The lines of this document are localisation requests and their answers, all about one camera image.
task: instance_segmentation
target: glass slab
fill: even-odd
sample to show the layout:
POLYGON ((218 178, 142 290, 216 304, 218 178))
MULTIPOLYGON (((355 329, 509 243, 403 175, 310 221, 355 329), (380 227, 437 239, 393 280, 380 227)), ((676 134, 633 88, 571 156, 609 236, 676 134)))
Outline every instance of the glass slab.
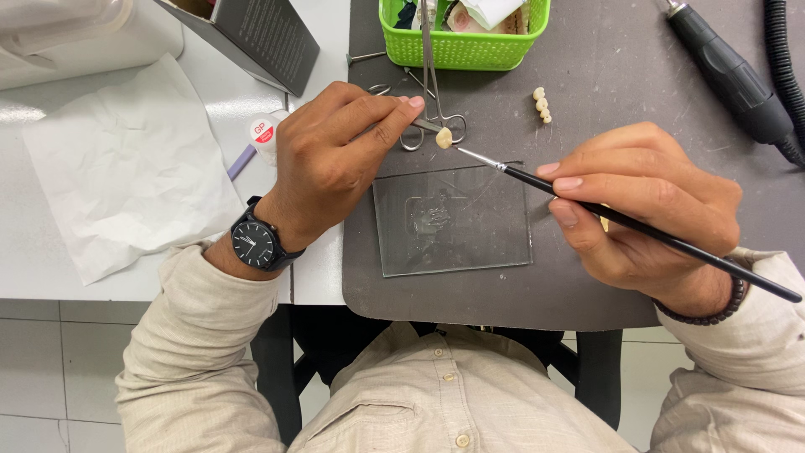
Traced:
POLYGON ((383 276, 532 262, 525 185, 494 168, 385 177, 372 188, 383 276))

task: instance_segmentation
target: green plastic basket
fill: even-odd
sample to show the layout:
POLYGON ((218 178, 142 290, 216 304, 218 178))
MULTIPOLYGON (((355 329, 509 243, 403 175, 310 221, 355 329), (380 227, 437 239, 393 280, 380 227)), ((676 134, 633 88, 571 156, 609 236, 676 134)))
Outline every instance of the green plastic basket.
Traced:
MULTIPOLYGON (((468 71, 508 71, 520 64, 537 36, 548 24, 551 0, 530 0, 529 35, 486 35, 441 31, 444 10, 449 0, 437 0, 436 29, 431 32, 433 62, 437 69, 468 71)), ((422 67, 422 32, 398 30, 397 13, 405 0, 380 0, 380 24, 386 39, 386 52, 395 64, 422 67)))

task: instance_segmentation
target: beige shirt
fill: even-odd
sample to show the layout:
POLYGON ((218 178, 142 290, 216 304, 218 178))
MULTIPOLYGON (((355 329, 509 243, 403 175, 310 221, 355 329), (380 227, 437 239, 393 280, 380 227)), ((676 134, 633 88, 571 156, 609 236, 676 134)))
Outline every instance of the beige shirt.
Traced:
MULTIPOLYGON (((208 243, 176 248, 163 291, 132 331, 116 382, 126 449, 281 452, 275 417, 254 389, 246 344, 277 303, 277 282, 210 265, 208 243)), ((737 249, 755 272, 800 293, 781 252, 737 249)), ((659 314, 696 369, 671 375, 651 451, 805 451, 805 305, 750 287, 717 326, 659 314)), ((395 322, 332 385, 289 451, 634 451, 547 377, 525 347, 463 326, 417 336, 395 322)))

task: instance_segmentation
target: person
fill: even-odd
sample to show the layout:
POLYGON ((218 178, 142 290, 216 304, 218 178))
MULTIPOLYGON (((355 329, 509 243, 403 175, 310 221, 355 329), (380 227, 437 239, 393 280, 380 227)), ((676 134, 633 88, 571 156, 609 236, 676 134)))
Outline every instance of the person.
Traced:
MULTIPOLYGON (((349 214, 422 109, 421 97, 333 83, 279 125, 277 181, 252 219, 270 225, 292 260, 349 214)), ((738 184, 698 169, 651 123, 598 135, 536 174, 561 196, 550 211, 584 268, 654 298, 660 322, 696 362, 671 375, 651 451, 805 451, 803 304, 617 225, 604 232, 570 201, 607 203, 805 293, 787 254, 737 247, 738 184)), ((162 291, 116 379, 129 453, 286 450, 254 387, 256 365, 243 359, 276 309, 281 270, 236 254, 247 239, 235 232, 177 247, 162 265, 162 291)), ((421 330, 391 323, 344 364, 288 450, 634 451, 521 343, 466 326, 421 330)))

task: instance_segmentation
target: beaded bracelet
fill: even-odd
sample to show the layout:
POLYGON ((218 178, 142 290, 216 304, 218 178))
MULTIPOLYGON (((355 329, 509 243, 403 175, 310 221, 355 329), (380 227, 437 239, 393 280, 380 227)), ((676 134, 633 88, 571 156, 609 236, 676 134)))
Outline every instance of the beaded bracelet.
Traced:
POLYGON ((688 316, 683 316, 681 314, 675 313, 671 311, 670 308, 663 305, 662 302, 658 301, 657 299, 651 298, 651 301, 657 306, 657 308, 663 312, 667 317, 673 319, 674 321, 684 322, 685 324, 692 324, 694 326, 714 326, 719 322, 724 321, 726 318, 729 318, 738 310, 738 307, 741 306, 741 302, 744 301, 744 281, 736 276, 731 276, 733 278, 733 294, 729 299, 729 303, 727 307, 724 308, 721 312, 716 313, 712 316, 707 316, 705 318, 690 318, 688 316))

